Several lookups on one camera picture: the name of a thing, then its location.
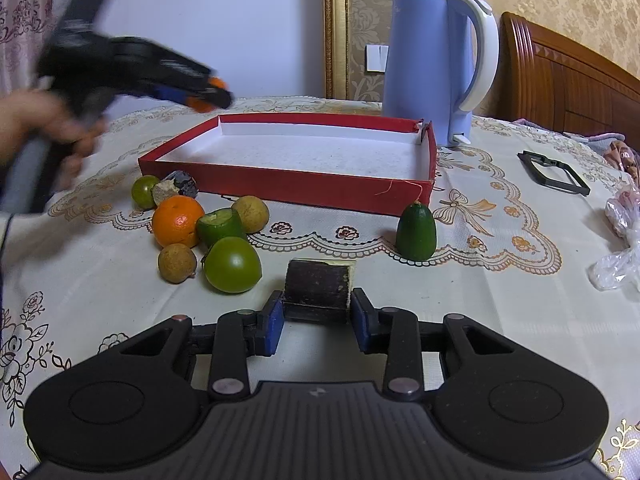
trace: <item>cucumber piece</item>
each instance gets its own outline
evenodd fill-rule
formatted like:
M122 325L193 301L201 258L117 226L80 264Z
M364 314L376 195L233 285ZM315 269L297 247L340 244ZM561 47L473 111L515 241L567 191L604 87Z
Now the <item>cucumber piece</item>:
M414 202L402 212L396 230L396 250L403 258L423 262L436 250L436 222L427 206Z
M196 231L207 248L227 236L237 236L246 240L240 215L230 207L201 216L196 222Z

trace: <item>hand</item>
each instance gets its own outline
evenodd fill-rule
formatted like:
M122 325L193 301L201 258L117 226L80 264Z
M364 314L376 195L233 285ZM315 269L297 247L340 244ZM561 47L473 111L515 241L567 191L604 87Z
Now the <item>hand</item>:
M82 170L82 160L94 152L97 137L106 129L100 120L85 128L65 102L52 92L18 90L0 99L0 164L13 160L32 130L56 142L74 142L74 152L62 161L59 188L68 189Z

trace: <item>blue kettle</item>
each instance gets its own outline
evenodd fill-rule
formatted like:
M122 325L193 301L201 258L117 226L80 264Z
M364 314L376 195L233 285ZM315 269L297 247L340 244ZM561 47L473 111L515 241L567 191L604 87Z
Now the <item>blue kettle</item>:
M469 143L471 111L498 66L498 27L484 0L393 0L382 114L433 121L436 143ZM478 53L473 64L471 29Z

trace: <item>wall outlet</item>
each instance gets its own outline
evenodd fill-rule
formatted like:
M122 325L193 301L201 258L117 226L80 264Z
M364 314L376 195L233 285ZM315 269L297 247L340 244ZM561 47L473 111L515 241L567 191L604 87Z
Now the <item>wall outlet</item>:
M365 49L365 66L367 72L384 72L388 45L367 45Z

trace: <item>carved wooden headboard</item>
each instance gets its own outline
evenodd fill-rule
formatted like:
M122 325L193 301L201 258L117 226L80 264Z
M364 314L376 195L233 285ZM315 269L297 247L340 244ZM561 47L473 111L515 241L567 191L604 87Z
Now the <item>carved wooden headboard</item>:
M593 50L505 12L498 116L556 132L626 135L640 150L640 80Z

